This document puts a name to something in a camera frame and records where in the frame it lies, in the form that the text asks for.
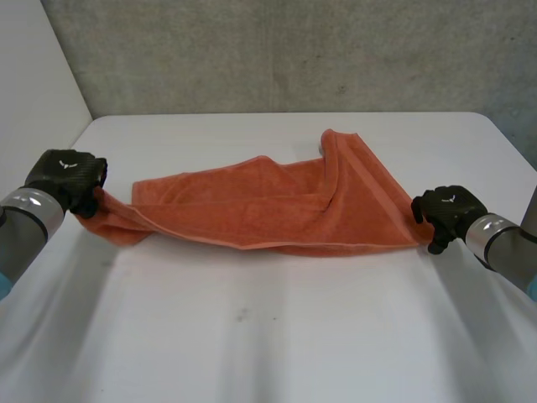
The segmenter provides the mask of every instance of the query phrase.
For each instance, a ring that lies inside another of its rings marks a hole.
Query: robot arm
[[[412,210],[416,222],[425,217],[435,228],[432,254],[461,238],[485,266],[537,301],[537,189],[520,226],[489,213],[461,186],[426,191],[412,201]]]
[[[89,153],[49,150],[25,185],[0,201],[0,300],[37,257],[65,212],[92,217],[93,189],[106,179],[107,162]]]

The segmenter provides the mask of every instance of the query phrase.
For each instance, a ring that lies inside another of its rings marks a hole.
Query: table surface
[[[411,195],[460,184],[520,222],[537,173],[474,113],[100,118],[106,188],[358,132]],[[530,402],[537,309],[461,243],[316,259],[154,235],[118,249],[73,217],[0,305],[2,402]]]

